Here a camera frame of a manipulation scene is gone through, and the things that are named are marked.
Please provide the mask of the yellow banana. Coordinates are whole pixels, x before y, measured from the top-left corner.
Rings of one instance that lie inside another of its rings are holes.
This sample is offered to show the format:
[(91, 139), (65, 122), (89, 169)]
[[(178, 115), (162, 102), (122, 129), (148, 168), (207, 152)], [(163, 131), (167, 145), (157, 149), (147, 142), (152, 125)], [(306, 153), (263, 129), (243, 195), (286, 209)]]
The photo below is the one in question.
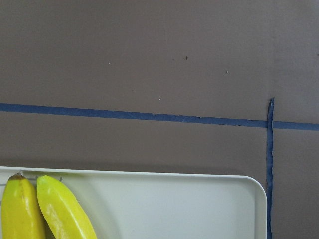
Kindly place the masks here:
[(37, 178), (37, 199), (42, 214), (57, 239), (96, 239), (92, 223), (72, 191), (59, 180)]
[(44, 239), (45, 221), (36, 189), (20, 174), (11, 176), (1, 202), (1, 228), (4, 239)]

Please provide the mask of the white bear tray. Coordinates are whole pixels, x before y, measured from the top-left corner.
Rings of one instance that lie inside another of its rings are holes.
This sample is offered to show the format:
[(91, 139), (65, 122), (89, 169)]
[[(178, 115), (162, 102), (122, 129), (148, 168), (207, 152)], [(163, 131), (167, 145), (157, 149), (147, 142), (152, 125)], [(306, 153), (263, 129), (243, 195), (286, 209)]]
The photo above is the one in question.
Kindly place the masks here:
[(233, 175), (1, 167), (49, 175), (76, 196), (100, 239), (264, 239), (267, 199), (253, 178)]

